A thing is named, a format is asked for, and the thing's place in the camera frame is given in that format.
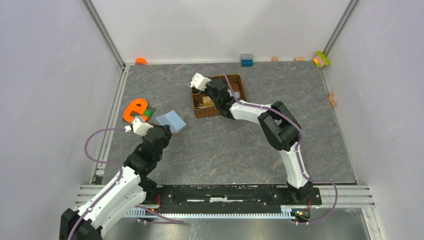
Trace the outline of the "grey card holder wallet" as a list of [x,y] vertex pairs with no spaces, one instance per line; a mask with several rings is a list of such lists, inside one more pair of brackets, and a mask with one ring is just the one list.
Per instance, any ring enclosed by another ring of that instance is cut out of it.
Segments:
[[169,125],[171,133],[175,134],[187,126],[186,122],[174,111],[155,117],[161,126]]

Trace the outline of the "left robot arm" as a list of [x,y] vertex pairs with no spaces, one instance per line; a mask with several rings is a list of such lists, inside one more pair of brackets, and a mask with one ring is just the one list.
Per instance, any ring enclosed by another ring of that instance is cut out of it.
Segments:
[[78,209],[65,210],[60,218],[59,239],[101,240],[132,208],[157,198],[157,184],[147,176],[162,159],[172,132],[169,125],[153,123],[114,127],[113,131],[131,132],[142,137],[142,143],[128,156],[116,175],[93,198]]

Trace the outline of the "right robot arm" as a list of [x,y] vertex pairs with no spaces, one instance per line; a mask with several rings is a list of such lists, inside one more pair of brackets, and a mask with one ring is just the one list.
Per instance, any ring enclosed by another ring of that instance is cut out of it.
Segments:
[[227,87],[222,78],[207,78],[205,87],[200,92],[212,99],[223,117],[260,125],[266,140],[283,160],[289,199],[295,204],[302,204],[309,198],[313,183],[305,169],[299,145],[300,124],[281,101],[260,105],[237,100],[230,95]]

